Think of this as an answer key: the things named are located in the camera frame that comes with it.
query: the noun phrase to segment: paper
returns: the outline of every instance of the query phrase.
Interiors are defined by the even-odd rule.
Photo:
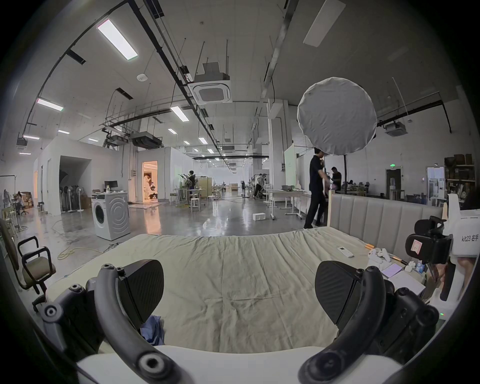
[[[397,274],[393,275],[391,278],[388,279],[391,281],[395,287],[395,291],[402,287],[407,287],[417,296],[423,292],[425,286],[415,280],[408,272],[400,271]]]

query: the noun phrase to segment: ceiling air conditioner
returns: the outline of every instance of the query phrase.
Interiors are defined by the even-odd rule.
[[[141,147],[145,149],[162,147],[162,141],[146,131],[134,132],[130,135],[130,139],[132,140],[133,145],[136,147]]]
[[[384,128],[385,128],[385,133],[392,137],[403,136],[404,134],[408,133],[407,130],[405,129],[405,125],[403,125],[401,122],[398,122],[398,121],[394,121],[392,123],[386,124]]]
[[[203,64],[205,73],[195,76],[193,83],[188,87],[199,105],[231,103],[231,81],[230,76],[220,72],[218,62]]]

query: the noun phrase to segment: round softbox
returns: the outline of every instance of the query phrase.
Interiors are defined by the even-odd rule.
[[[340,77],[308,88],[298,106],[297,119],[303,134],[328,155],[365,148],[377,126],[370,96],[358,84]]]

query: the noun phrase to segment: blue cloth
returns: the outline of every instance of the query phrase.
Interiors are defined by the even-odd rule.
[[[165,332],[162,328],[160,316],[149,316],[147,321],[140,327],[140,333],[151,345],[164,345]]]

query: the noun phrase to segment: table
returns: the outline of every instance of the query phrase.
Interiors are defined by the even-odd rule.
[[[282,191],[282,190],[274,190],[270,189],[267,190],[267,196],[268,196],[268,202],[270,204],[270,216],[272,217],[273,220],[275,220],[275,215],[274,215],[274,208],[275,208],[275,198],[295,198],[295,197],[300,197],[304,196],[305,191]],[[287,208],[287,201],[285,200],[285,207],[280,208],[280,209],[288,209]],[[290,213],[285,213],[286,215],[297,215],[300,219],[302,219],[301,211],[299,210],[298,212],[295,212],[295,205],[292,201],[292,211]]]

